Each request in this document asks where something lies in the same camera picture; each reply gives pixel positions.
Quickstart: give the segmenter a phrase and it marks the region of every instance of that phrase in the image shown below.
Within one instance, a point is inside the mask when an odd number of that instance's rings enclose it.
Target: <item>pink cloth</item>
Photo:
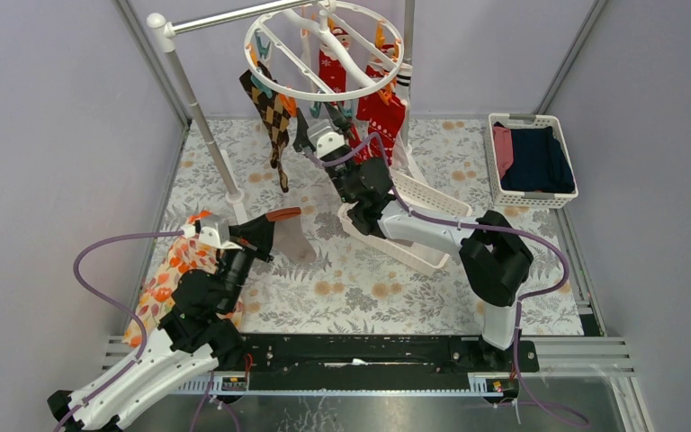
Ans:
[[[499,180],[505,176],[513,163],[512,131],[503,126],[494,126],[494,152],[497,155]]]

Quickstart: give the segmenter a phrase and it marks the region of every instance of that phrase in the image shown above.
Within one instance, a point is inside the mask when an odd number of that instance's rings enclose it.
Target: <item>gray wall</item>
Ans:
[[[151,230],[180,125],[111,1],[0,0],[0,431],[47,431],[45,399],[100,371],[119,315],[72,262]],[[127,301],[143,242],[82,271]]]
[[[606,322],[656,430],[691,430],[691,2],[611,2],[552,113]]]
[[[142,20],[159,12],[177,22],[262,2],[132,3]],[[403,0],[354,3],[367,5],[403,30]],[[531,112],[541,102],[591,4],[592,0],[417,0],[413,114],[459,117]],[[364,36],[374,35],[374,26],[368,20],[360,21],[359,16],[347,11],[341,16]],[[247,69],[241,47],[251,22],[224,24],[175,39],[184,69],[207,115],[257,116],[238,82]],[[300,53],[297,32],[283,17],[275,17],[270,24],[276,24],[272,29],[278,29],[283,41]],[[365,50],[353,50],[357,59],[366,60]],[[308,88],[282,56],[273,60],[272,73],[282,84]]]

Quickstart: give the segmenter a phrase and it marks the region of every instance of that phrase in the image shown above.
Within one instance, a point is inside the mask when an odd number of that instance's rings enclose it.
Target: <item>plastic basket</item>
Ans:
[[[393,183],[396,185],[401,198],[418,211],[420,207],[435,210],[437,212],[448,213],[455,216],[470,216],[472,208],[470,205],[452,198],[451,196],[440,193],[432,187],[419,183],[417,180],[391,170]],[[435,270],[443,267],[449,255],[444,252],[432,249],[418,243],[405,245],[394,241],[376,238],[374,236],[364,236],[360,233],[351,220],[348,219],[346,212],[353,207],[352,204],[343,204],[337,211],[337,217],[343,225],[343,230],[348,234],[360,239],[364,243],[376,248],[391,257],[398,259],[401,263],[417,270],[423,275],[432,275]]]
[[[494,151],[494,124],[502,123],[502,126],[509,129],[541,129],[552,126],[552,131],[556,140],[562,147],[562,152],[568,161],[570,172],[573,174],[573,182],[576,183],[576,173],[573,172],[573,165],[570,163],[568,148],[565,145],[565,138],[562,135],[560,121],[551,115],[534,114],[489,114],[489,130],[484,134],[486,140],[486,161],[489,165],[489,183],[491,184],[491,196],[494,205],[515,205],[528,207],[542,207],[549,209],[560,209],[570,200],[579,196],[579,185],[572,193],[544,193],[544,192],[518,192],[502,189],[499,182],[497,170],[497,152]]]

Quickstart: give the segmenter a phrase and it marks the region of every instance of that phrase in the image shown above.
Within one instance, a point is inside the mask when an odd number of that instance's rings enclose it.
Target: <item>folded clothes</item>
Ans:
[[[573,173],[552,135],[552,127],[513,129],[513,164],[501,179],[509,191],[569,194],[576,189]]]
[[[512,133],[500,122],[494,124],[494,153],[497,155],[497,171],[501,180],[512,166],[513,153]]]

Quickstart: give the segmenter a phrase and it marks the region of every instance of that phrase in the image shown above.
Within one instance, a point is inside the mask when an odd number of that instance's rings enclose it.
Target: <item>orange floral cloth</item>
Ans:
[[[176,290],[181,275],[193,268],[215,273],[216,248],[198,243],[194,238],[179,237],[168,249],[168,255],[157,269],[155,277],[142,287],[136,315],[144,322],[147,334],[155,329],[160,320],[173,309],[174,301],[171,299],[171,294]],[[240,300],[237,301],[234,312],[225,317],[220,314],[218,316],[231,319],[235,327],[239,327],[242,323],[243,309]],[[132,347],[138,347],[141,344],[141,331],[135,321],[132,320],[129,323],[123,335],[123,342]]]

